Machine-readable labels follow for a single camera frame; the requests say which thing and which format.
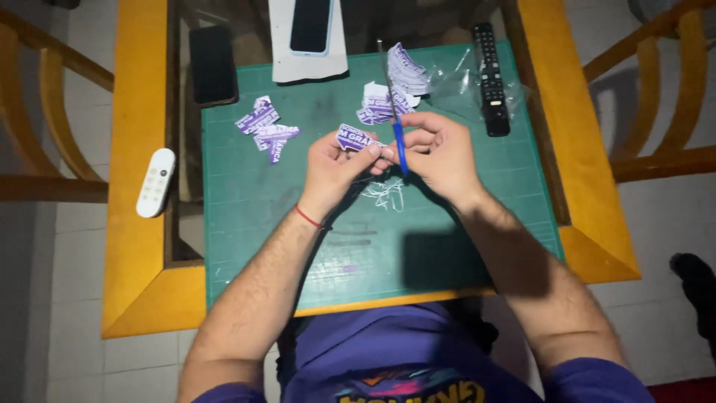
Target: scissors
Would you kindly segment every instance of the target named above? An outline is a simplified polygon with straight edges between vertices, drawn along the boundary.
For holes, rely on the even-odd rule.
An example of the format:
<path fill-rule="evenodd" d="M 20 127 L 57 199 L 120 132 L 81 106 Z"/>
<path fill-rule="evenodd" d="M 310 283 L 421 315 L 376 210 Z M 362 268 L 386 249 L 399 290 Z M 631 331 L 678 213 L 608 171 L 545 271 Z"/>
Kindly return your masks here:
<path fill-rule="evenodd" d="M 400 116 L 395 112 L 395 104 L 393 103 L 393 86 L 388 77 L 388 65 L 385 60 L 383 52 L 383 41 L 378 39 L 378 55 L 380 56 L 380 67 L 383 68 L 383 75 L 385 75 L 385 82 L 388 84 L 388 95 L 390 96 L 390 107 L 393 109 L 393 133 L 395 133 L 395 144 L 398 149 L 398 159 L 400 160 L 400 170 L 403 175 L 407 175 L 407 161 L 405 160 L 405 140 L 403 139 L 402 124 L 400 122 Z"/>

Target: person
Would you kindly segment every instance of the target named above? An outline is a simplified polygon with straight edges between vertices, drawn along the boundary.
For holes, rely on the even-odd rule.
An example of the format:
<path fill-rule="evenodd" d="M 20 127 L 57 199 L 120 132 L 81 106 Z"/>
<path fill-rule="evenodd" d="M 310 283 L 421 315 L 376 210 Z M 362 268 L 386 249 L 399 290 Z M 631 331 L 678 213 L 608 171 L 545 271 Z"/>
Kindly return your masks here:
<path fill-rule="evenodd" d="M 589 290 L 480 183 L 468 129 L 430 112 L 403 115 L 402 124 L 417 127 L 405 135 L 410 170 L 449 203 L 478 248 L 524 330 L 546 401 L 653 402 Z M 297 205 L 201 324 L 178 401 L 264 402 L 263 361 L 281 337 L 282 402 L 542 402 L 439 303 L 333 313 L 286 327 L 321 224 L 356 176 L 399 163 L 395 142 L 349 155 L 335 132 L 314 143 L 307 159 Z"/>

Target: red string bracelet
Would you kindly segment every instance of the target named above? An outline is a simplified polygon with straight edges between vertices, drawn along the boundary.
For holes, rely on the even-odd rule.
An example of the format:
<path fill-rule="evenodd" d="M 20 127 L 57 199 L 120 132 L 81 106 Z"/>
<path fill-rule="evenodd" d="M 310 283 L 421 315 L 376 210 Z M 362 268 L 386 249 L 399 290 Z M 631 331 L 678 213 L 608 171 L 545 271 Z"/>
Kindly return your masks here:
<path fill-rule="evenodd" d="M 317 223 L 317 222 L 315 222 L 314 220 L 310 219 L 309 216 L 307 216 L 305 213 L 303 213 L 303 212 L 301 211 L 301 209 L 299 208 L 299 204 L 298 204 L 298 203 L 294 204 L 294 210 L 296 210 L 296 212 L 299 213 L 299 214 L 301 215 L 301 217 L 305 218 L 306 221 L 310 222 L 311 225 L 313 225 L 314 227 L 316 227 L 316 228 L 318 228 L 318 229 L 323 229 L 323 225 L 320 225 L 319 223 Z"/>

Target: green cutting mat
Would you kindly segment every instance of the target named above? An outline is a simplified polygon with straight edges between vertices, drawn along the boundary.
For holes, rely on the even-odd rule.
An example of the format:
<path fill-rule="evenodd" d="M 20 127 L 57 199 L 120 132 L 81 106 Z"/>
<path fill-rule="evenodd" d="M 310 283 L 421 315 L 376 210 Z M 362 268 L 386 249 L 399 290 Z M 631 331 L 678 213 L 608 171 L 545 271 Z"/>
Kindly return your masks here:
<path fill-rule="evenodd" d="M 419 65 L 454 69 L 467 45 L 410 51 Z M 517 81 L 507 41 L 498 43 L 505 82 Z M 211 306 L 258 251 L 271 230 L 298 200 L 306 172 L 306 152 L 319 137 L 346 123 L 374 131 L 382 142 L 394 135 L 389 124 L 358 121 L 363 85 L 383 83 L 376 54 L 348 58 L 350 76 L 342 80 L 293 86 L 271 81 L 271 66 L 236 70 L 238 103 L 202 111 L 206 233 L 206 297 Z M 289 140 L 276 165 L 258 151 L 234 122 L 270 95 L 280 124 L 302 134 Z M 425 101 L 418 110 L 434 110 Z M 563 258 L 539 157 L 524 103 L 507 137 L 490 138 L 482 123 L 456 115 L 470 128 L 475 165 L 483 183 L 548 250 Z M 392 183 L 399 176 L 387 179 Z M 375 206 L 375 199 L 353 196 L 332 223 L 316 252 L 298 308 L 315 308 L 416 293 L 489 285 L 484 264 L 468 236 L 448 211 L 415 178 L 402 188 L 404 209 Z"/>

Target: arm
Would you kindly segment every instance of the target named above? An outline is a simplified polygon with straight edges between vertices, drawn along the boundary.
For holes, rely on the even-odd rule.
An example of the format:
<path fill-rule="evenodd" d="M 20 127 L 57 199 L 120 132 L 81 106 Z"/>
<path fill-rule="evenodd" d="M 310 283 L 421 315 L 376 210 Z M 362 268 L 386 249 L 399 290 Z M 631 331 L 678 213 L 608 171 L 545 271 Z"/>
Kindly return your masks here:
<path fill-rule="evenodd" d="M 335 132 L 318 140 L 309 150 L 301 211 L 324 222 L 358 174 L 368 168 L 380 174 L 389 166 L 377 160 L 380 154 L 373 145 L 349 155 L 338 147 Z M 263 389 L 263 360 L 292 314 L 319 231 L 295 210 L 284 217 L 199 327 L 184 363 L 179 402 L 231 382 Z"/>
<path fill-rule="evenodd" d="M 410 169 L 452 204 L 541 369 L 578 357 L 625 366 L 619 340 L 589 290 L 483 188 L 468 129 L 426 112 L 404 115 L 402 122 L 420 127 L 405 136 Z"/>

